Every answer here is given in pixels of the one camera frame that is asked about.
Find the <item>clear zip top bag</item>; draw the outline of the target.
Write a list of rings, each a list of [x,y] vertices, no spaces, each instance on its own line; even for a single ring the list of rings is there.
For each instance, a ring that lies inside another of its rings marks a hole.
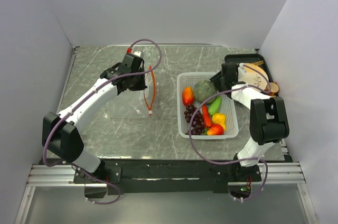
[[[153,65],[149,61],[140,64],[140,71],[149,73],[138,75],[138,84],[133,88],[119,92],[119,95],[107,103],[107,110],[114,118],[142,118],[152,115],[155,109],[158,82],[155,79]]]

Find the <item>dark purple grape bunch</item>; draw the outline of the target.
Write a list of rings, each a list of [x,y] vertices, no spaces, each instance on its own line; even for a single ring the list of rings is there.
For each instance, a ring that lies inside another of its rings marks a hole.
[[[189,124],[190,121],[192,121],[191,125],[191,134],[192,135],[202,135],[205,132],[205,123],[203,119],[202,113],[193,105],[190,104],[186,106],[186,111],[184,112],[184,118],[185,121]],[[192,115],[194,112],[197,111],[194,118],[192,118]]]

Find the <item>green netted melon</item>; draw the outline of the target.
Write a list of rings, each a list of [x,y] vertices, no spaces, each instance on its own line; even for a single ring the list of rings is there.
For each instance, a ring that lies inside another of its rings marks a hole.
[[[204,102],[206,99],[212,97],[217,93],[214,84],[208,80],[201,80],[193,87],[193,96],[199,103]]]

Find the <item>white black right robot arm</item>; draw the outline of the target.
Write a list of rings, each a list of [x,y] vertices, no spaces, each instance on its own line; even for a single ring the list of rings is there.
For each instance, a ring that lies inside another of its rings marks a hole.
[[[250,138],[236,154],[239,163],[231,168],[232,177],[243,181],[250,173],[249,167],[257,165],[267,150],[288,137],[285,103],[282,97],[269,95],[268,77],[247,63],[223,63],[210,81],[220,93],[250,110]]]

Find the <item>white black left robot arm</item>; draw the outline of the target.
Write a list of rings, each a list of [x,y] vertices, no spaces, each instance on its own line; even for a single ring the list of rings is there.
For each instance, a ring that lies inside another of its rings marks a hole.
[[[126,90],[143,91],[145,81],[144,55],[127,50],[122,62],[106,69],[95,84],[78,100],[58,114],[47,113],[43,118],[43,162],[46,166],[48,151],[61,160],[86,171],[92,182],[105,176],[104,162],[85,149],[80,132],[90,119],[110,100]]]

